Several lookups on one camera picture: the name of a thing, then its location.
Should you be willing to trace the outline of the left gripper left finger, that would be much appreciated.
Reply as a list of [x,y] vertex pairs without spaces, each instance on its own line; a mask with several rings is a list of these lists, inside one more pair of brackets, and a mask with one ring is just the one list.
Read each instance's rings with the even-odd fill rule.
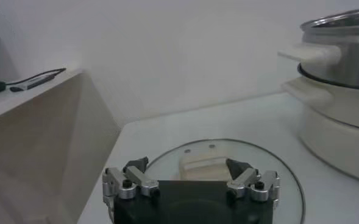
[[148,157],[131,160],[122,168],[105,168],[102,174],[103,202],[109,210],[114,210],[115,199],[132,200],[140,194],[152,199],[160,196],[160,187],[157,180],[146,174]]

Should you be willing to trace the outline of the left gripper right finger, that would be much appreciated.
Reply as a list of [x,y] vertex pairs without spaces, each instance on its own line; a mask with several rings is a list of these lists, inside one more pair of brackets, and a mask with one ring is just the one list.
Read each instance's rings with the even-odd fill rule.
[[226,159],[226,166],[232,180],[227,182],[228,201],[249,197],[257,203],[271,201],[276,208],[280,202],[280,176],[276,171],[267,170],[260,173],[250,164],[233,159]]

